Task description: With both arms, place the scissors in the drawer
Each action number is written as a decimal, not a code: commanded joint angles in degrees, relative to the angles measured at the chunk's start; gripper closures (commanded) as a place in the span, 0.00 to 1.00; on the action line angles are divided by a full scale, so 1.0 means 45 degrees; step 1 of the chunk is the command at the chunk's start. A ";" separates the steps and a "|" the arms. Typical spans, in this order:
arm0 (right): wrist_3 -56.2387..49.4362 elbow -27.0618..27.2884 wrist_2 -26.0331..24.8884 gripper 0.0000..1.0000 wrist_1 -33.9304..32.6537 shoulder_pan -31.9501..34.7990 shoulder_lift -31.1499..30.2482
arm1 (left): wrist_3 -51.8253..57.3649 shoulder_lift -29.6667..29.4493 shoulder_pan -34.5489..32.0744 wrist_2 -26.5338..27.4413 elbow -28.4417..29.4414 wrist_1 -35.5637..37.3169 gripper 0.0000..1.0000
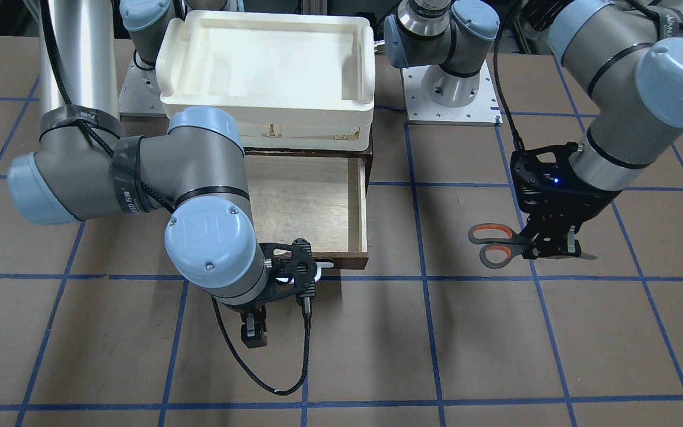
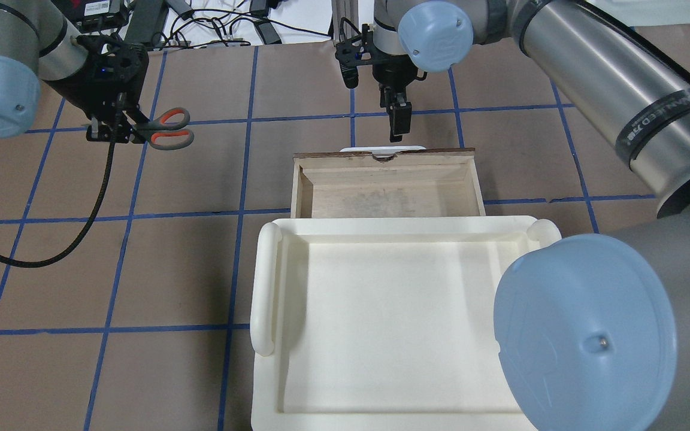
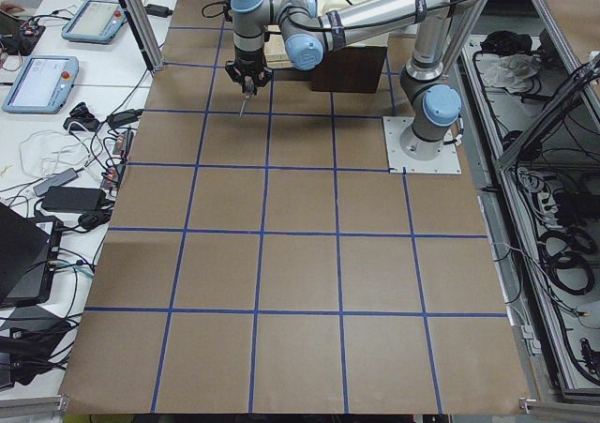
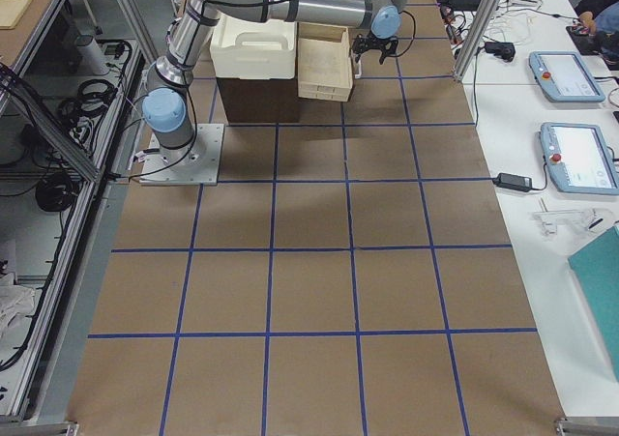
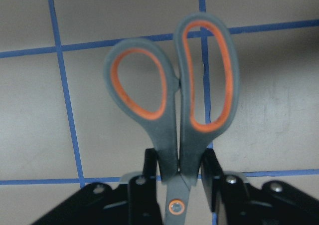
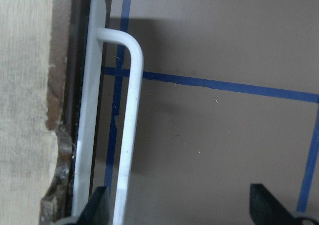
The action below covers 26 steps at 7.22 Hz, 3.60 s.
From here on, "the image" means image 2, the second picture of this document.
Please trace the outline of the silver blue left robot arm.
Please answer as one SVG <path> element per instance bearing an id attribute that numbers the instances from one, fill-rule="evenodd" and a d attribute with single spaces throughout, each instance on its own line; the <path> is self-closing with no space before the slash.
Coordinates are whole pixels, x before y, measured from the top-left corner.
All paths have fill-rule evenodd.
<path id="1" fill-rule="evenodd" d="M 142 45 L 82 34 L 50 1 L 0 1 L 0 138 L 30 130 L 46 84 L 84 112 L 92 138 L 129 139 L 148 122 L 139 106 L 148 64 Z"/>

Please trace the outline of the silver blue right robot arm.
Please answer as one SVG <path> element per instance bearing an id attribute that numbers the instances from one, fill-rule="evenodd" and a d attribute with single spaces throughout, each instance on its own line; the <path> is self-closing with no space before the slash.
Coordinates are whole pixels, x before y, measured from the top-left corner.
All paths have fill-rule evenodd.
<path id="1" fill-rule="evenodd" d="M 506 272 L 538 429 L 690 430 L 690 72 L 587 1 L 377 1 L 397 139 L 476 151 L 488 215 L 563 239 Z"/>

